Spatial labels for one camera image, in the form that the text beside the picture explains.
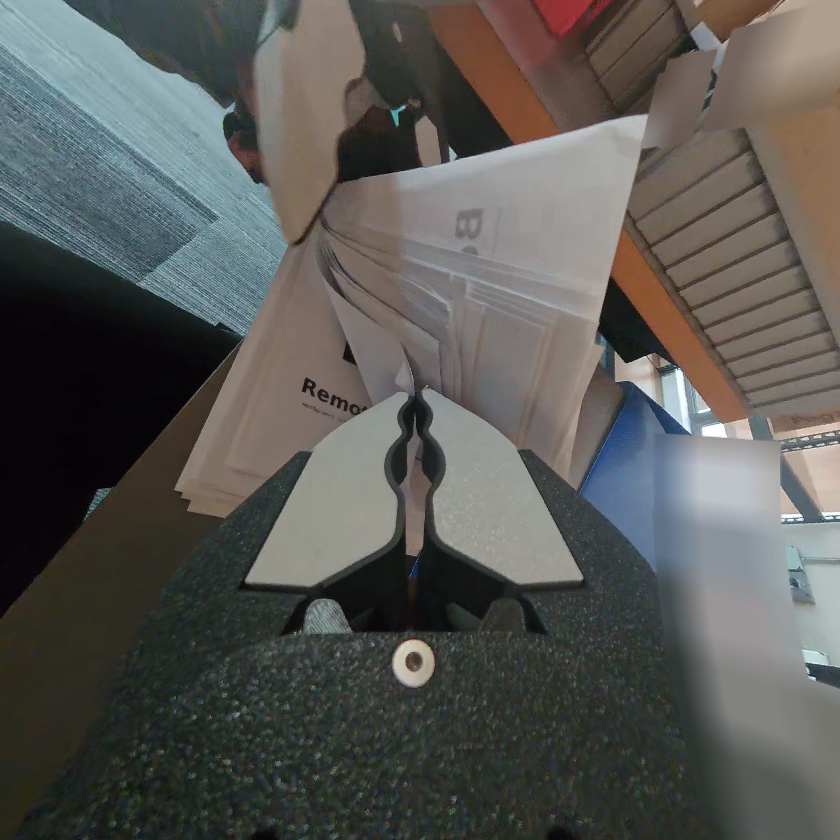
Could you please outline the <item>blue panel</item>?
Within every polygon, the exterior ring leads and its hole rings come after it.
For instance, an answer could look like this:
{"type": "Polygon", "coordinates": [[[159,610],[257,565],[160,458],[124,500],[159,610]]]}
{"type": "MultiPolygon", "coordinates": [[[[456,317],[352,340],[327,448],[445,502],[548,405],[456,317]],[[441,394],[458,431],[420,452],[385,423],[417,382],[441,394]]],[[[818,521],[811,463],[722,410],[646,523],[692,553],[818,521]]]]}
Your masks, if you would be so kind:
{"type": "Polygon", "coordinates": [[[663,435],[689,435],[635,384],[621,382],[623,404],[580,493],[657,569],[655,450],[663,435]]]}

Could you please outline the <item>person's black pants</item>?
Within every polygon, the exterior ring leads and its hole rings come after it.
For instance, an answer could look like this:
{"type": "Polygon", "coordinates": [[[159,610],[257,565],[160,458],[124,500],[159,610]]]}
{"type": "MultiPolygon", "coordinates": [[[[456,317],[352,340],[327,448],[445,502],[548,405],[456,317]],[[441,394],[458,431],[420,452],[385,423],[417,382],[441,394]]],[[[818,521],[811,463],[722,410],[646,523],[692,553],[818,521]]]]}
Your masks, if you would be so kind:
{"type": "Polygon", "coordinates": [[[1,614],[240,340],[1,223],[1,614]]]}

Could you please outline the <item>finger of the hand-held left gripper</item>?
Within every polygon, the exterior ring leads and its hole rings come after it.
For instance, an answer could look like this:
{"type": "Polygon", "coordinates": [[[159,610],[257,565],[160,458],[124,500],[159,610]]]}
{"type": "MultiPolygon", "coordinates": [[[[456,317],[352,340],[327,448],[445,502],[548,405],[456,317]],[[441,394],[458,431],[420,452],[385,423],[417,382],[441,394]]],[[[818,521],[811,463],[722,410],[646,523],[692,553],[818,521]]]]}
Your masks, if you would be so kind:
{"type": "Polygon", "coordinates": [[[339,172],[345,102],[364,46],[346,1],[268,2],[253,62],[264,179],[288,245],[306,237],[339,172]]]}

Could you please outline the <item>person's left hand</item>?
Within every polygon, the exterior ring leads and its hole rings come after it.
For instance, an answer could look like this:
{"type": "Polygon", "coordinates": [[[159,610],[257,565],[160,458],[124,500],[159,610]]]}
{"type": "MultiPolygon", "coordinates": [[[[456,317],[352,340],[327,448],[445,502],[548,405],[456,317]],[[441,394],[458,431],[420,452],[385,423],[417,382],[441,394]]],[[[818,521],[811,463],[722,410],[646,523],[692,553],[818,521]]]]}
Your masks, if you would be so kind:
{"type": "Polygon", "coordinates": [[[256,121],[241,101],[226,112],[223,118],[223,133],[228,150],[245,170],[248,177],[258,185],[265,185],[256,121]]]}

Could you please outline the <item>stack of white paper sheets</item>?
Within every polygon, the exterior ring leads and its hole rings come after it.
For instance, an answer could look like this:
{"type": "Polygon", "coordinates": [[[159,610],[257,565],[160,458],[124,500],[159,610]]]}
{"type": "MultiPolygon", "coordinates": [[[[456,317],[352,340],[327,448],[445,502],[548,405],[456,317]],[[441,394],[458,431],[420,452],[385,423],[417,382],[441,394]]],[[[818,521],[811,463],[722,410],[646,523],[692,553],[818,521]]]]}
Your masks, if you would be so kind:
{"type": "Polygon", "coordinates": [[[336,187],[280,262],[175,490],[225,518],[425,387],[563,476],[645,117],[336,187]]]}

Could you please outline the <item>tan cardboard sheet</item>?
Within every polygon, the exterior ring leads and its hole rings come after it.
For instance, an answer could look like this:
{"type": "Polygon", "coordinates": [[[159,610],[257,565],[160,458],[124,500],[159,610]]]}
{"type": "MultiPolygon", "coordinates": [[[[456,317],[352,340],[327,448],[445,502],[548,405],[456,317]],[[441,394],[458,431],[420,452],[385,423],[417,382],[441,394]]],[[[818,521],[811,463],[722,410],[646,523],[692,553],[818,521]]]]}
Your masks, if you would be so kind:
{"type": "Polygon", "coordinates": [[[220,520],[175,490],[236,347],[2,618],[1,837],[78,751],[144,618],[220,520]]]}

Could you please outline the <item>red object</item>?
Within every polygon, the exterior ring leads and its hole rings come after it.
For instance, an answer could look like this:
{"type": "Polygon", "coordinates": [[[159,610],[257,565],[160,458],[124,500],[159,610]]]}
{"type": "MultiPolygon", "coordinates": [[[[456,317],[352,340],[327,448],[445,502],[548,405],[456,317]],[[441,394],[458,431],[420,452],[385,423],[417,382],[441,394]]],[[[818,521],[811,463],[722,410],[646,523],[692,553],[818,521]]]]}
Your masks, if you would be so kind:
{"type": "Polygon", "coordinates": [[[557,39],[591,25],[614,1],[532,1],[544,26],[557,39]]]}

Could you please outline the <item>grey wall box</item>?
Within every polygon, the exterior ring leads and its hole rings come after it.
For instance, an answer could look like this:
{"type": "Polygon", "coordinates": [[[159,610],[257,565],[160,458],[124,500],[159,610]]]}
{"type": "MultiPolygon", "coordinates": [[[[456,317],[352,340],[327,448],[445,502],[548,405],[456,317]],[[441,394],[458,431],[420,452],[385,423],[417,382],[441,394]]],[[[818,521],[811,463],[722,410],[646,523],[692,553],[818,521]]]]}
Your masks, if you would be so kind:
{"type": "Polygon", "coordinates": [[[805,570],[805,562],[800,551],[791,545],[784,547],[787,559],[787,574],[794,603],[813,605],[816,603],[811,583],[805,570]]]}

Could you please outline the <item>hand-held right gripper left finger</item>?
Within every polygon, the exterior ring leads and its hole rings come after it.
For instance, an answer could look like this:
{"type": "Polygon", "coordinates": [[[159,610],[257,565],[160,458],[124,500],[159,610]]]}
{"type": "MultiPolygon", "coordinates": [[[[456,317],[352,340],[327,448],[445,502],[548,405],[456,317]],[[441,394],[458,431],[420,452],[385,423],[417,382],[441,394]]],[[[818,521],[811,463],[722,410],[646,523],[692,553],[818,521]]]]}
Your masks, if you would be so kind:
{"type": "Polygon", "coordinates": [[[313,592],[404,542],[413,400],[397,392],[315,446],[247,572],[249,589],[313,592]]]}

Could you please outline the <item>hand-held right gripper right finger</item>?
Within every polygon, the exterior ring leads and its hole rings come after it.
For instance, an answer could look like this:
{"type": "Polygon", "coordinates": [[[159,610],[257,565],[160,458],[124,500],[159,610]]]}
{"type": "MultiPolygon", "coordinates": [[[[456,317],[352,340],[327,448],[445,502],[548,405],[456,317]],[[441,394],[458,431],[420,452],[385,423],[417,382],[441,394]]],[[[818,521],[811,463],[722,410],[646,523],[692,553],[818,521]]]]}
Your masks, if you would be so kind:
{"type": "Polygon", "coordinates": [[[519,589],[577,587],[583,573],[516,446],[436,391],[416,399],[424,547],[519,589]]]}

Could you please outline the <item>person's left forearm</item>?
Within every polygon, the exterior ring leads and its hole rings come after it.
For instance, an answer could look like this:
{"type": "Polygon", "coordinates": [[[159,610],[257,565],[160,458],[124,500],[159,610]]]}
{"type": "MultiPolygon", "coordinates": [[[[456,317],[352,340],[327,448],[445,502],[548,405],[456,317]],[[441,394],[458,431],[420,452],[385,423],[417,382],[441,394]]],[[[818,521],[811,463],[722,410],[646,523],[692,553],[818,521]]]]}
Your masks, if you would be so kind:
{"type": "Polygon", "coordinates": [[[224,108],[258,114],[256,52],[294,28],[300,1],[67,1],[139,58],[197,84],[224,108]]]}

